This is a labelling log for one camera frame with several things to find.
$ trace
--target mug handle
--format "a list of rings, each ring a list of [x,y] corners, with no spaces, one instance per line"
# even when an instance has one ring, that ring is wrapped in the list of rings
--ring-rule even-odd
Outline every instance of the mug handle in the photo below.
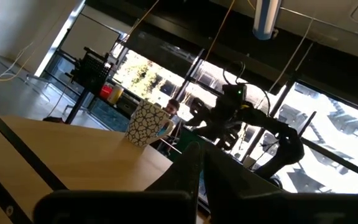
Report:
[[[155,138],[152,138],[151,140],[149,140],[149,143],[153,143],[159,139],[162,139],[164,138],[165,136],[167,136],[169,133],[171,133],[171,131],[173,130],[173,121],[171,121],[170,119],[168,118],[164,118],[162,121],[161,121],[162,124],[168,124],[168,127],[167,129],[164,131],[164,133],[160,134],[159,136],[155,137]]]

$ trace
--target wooden table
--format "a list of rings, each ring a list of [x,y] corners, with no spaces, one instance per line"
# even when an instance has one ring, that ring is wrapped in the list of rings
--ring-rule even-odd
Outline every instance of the wooden table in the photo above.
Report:
[[[124,133],[13,116],[2,119],[72,190],[144,190],[172,163],[150,146],[135,147],[123,139]],[[1,133],[0,183],[28,217],[40,198],[52,192]],[[0,223],[10,223],[1,209]]]

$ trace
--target black rack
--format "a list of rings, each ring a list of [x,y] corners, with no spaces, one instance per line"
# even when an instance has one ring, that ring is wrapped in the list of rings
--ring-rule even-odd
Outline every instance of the black rack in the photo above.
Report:
[[[109,63],[109,54],[101,56],[87,47],[84,47],[84,50],[86,51],[84,58],[77,61],[71,75],[68,74],[72,76],[72,81],[83,86],[84,90],[68,115],[66,124],[73,122],[89,92],[95,96],[99,95],[112,69],[112,65]]]

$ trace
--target red object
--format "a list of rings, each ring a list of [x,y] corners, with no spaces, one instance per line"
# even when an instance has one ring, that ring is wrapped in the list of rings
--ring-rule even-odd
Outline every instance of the red object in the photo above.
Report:
[[[100,91],[100,97],[107,99],[109,98],[111,92],[112,92],[112,88],[110,86],[104,85],[102,87],[102,90]]]

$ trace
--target ceiling pipe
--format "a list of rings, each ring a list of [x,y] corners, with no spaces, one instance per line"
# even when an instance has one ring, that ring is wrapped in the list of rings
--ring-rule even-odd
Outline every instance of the ceiling pipe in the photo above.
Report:
[[[281,0],[257,0],[252,32],[259,40],[272,37]]]
[[[287,9],[287,8],[285,8],[285,7],[280,7],[280,9],[282,9],[282,10],[284,10],[284,11],[287,11],[287,12],[294,13],[294,14],[299,15],[299,16],[303,16],[303,17],[306,17],[306,18],[309,18],[309,19],[313,19],[311,16],[302,14],[302,13],[300,13],[300,12],[296,12],[296,11],[291,10],[291,9]],[[322,21],[322,20],[316,19],[316,18],[314,18],[314,21],[320,22],[320,23],[322,23],[322,24],[329,25],[329,26],[331,26],[331,27],[335,27],[335,28],[337,28],[337,29],[343,30],[343,31],[348,32],[348,33],[351,33],[351,34],[358,35],[358,32],[354,32],[354,31],[350,31],[350,30],[347,30],[347,29],[343,29],[342,27],[339,27],[339,26],[337,26],[337,25],[335,25],[335,24],[332,24],[332,23],[330,23],[330,22]]]

